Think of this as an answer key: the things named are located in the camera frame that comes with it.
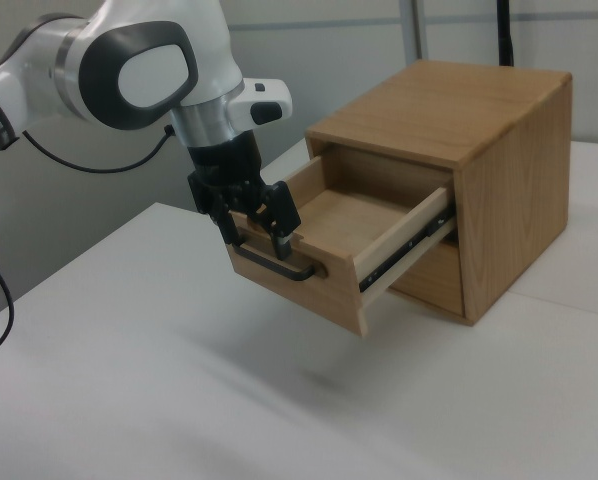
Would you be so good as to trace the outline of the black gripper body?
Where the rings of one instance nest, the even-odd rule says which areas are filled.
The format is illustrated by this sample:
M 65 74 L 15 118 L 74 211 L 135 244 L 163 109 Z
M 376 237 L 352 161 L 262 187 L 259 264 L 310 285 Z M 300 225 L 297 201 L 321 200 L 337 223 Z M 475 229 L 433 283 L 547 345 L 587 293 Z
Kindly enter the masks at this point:
M 262 205 L 261 156 L 252 131 L 207 147 L 189 147 L 195 171 L 188 176 L 198 212 L 210 212 L 221 194 L 230 209 L 256 211 Z

